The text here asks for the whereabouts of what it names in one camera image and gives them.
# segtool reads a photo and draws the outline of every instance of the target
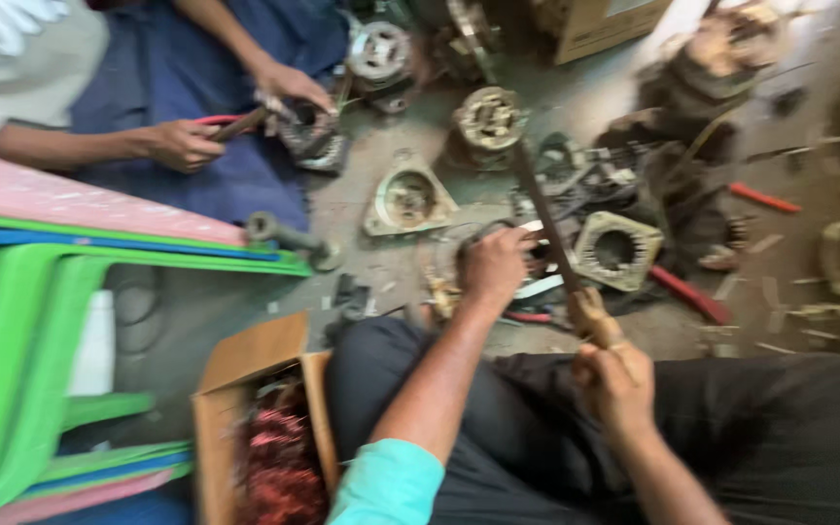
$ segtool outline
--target turquoise shirt sleeve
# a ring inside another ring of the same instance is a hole
[[[383,439],[358,449],[327,525],[424,525],[445,470],[424,448]]]

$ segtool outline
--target person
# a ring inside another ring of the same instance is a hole
[[[250,161],[279,155],[249,139],[212,142],[216,127],[195,120],[251,110],[256,89],[332,111],[311,77],[344,57],[343,17],[317,13],[332,1],[122,4],[102,13],[84,0],[0,0],[0,158],[223,221],[302,203],[298,188],[281,188],[292,162]],[[255,150],[205,169],[230,149]],[[274,196],[250,189],[248,173],[260,186],[276,181],[265,188]],[[305,227],[305,217],[277,211]]]
[[[473,247],[439,337],[376,317],[335,348],[347,471],[328,523],[840,523],[840,356],[654,364],[584,344],[485,362],[526,235]]]

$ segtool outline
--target brown cardboard box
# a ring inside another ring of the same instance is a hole
[[[559,37],[555,64],[647,35],[672,0],[652,0],[608,16],[611,7],[618,7],[615,2],[630,5],[630,0],[543,0],[535,5],[537,24],[543,31]]]
[[[306,340],[307,316],[300,312],[253,326],[223,339],[213,349],[192,398],[204,523],[234,525],[238,507],[235,429],[247,416],[263,378],[290,366],[301,367],[323,478],[333,493],[339,465],[323,393],[330,352],[304,353]]]

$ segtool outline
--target red copper wire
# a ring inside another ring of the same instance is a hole
[[[251,420],[248,498],[256,525],[320,525],[329,497],[304,418],[288,408],[259,410]]]

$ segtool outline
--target lap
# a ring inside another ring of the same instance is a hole
[[[341,459],[367,440],[430,343],[392,318],[344,337],[327,371]],[[639,517],[581,406],[570,361],[522,354],[480,364],[434,521]],[[735,524],[840,522],[840,357],[660,362],[655,370],[658,427]]]

